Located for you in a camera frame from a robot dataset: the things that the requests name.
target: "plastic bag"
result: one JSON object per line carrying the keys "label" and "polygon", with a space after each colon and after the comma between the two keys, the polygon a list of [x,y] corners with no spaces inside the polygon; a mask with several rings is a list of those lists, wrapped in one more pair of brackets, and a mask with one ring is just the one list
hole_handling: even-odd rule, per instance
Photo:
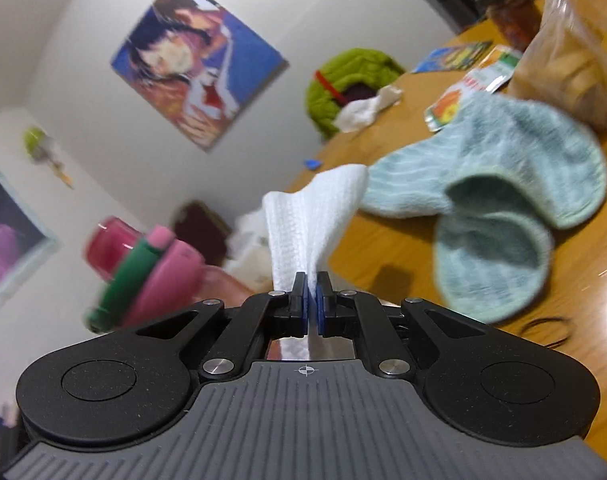
{"label": "plastic bag", "polygon": [[546,0],[508,92],[607,131],[607,0]]}

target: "glass jar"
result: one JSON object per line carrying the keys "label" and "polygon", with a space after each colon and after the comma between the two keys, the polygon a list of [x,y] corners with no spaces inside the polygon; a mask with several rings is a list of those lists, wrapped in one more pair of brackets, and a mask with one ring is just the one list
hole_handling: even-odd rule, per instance
{"label": "glass jar", "polygon": [[510,46],[523,52],[541,27],[541,12],[533,0],[477,0]]}

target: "white cloth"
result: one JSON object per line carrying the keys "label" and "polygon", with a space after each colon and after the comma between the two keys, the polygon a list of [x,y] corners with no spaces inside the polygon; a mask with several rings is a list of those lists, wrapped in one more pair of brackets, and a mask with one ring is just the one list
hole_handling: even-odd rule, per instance
{"label": "white cloth", "polygon": [[266,215],[258,209],[237,218],[226,240],[228,258],[223,270],[255,292],[268,290],[272,281],[267,237]]}
{"label": "white cloth", "polygon": [[[367,185],[367,167],[348,164],[319,173],[299,192],[264,196],[275,290],[292,290],[296,273],[305,272],[314,297],[317,272],[329,270],[328,258],[359,208]],[[306,338],[281,343],[284,360],[308,360],[309,349]]]}
{"label": "white cloth", "polygon": [[397,103],[402,95],[403,90],[392,85],[384,86],[375,97],[352,101],[344,106],[334,125],[346,134],[366,128],[375,122],[379,112]]}

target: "green lid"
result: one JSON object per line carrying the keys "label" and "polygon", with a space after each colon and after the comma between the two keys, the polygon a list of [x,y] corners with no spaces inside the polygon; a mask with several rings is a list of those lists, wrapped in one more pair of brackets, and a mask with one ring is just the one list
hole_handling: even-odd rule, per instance
{"label": "green lid", "polygon": [[86,326],[95,333],[109,332],[119,326],[164,250],[139,240],[116,270],[99,306],[86,315]]}

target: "pink container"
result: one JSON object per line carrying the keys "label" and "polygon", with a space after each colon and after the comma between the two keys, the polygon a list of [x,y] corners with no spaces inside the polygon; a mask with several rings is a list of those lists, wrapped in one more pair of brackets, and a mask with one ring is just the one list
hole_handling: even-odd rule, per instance
{"label": "pink container", "polygon": [[[119,218],[101,222],[86,249],[86,259],[106,282],[112,280],[121,261],[138,243],[142,234]],[[141,324],[169,314],[196,301],[222,300],[240,306],[253,292],[219,267],[205,265],[192,246],[174,238],[169,229],[157,226],[146,240],[165,249],[120,326]]]}

